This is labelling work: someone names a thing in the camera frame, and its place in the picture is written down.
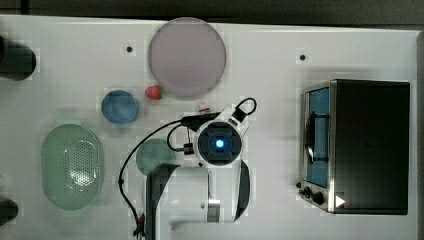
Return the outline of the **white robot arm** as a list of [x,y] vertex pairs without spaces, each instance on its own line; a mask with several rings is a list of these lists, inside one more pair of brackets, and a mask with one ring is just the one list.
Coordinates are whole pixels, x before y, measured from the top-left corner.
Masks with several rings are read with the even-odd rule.
[[185,116],[181,124],[194,132],[183,147],[191,163],[163,163],[147,175],[145,240],[171,240],[178,224],[233,223],[249,204],[250,172],[242,160],[248,114],[228,106]]

